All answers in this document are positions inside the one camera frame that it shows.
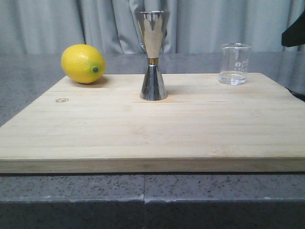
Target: gray curtain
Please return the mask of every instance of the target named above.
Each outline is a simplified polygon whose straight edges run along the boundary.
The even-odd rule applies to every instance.
[[[62,53],[86,43],[102,53],[143,53],[134,12],[171,12],[163,52],[220,52],[244,42],[253,51],[284,48],[281,34],[304,0],[0,0],[0,53]]]

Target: lemon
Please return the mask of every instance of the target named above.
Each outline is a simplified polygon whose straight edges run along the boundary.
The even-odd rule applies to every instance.
[[[103,76],[106,63],[102,54],[93,46],[75,44],[62,53],[61,67],[72,80],[92,83]]]

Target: beaker logo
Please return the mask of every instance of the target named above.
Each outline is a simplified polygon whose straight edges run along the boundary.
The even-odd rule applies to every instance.
[[[241,65],[242,65],[242,63],[240,63],[239,61],[235,63],[236,68],[240,68]]]

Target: stainless steel jigger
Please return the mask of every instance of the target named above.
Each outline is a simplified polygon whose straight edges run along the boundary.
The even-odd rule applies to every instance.
[[[163,35],[166,31],[170,13],[152,11],[136,12],[135,14],[148,57],[148,68],[140,97],[150,101],[162,100],[167,97],[167,92],[158,62]]]

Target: black object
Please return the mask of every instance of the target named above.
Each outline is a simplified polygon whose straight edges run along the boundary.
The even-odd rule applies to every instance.
[[[300,93],[296,93],[291,91],[290,89],[286,88],[294,97],[302,100],[303,102],[305,102],[305,95],[304,94],[300,94]]]
[[[282,33],[282,46],[292,47],[305,44],[305,11]]]

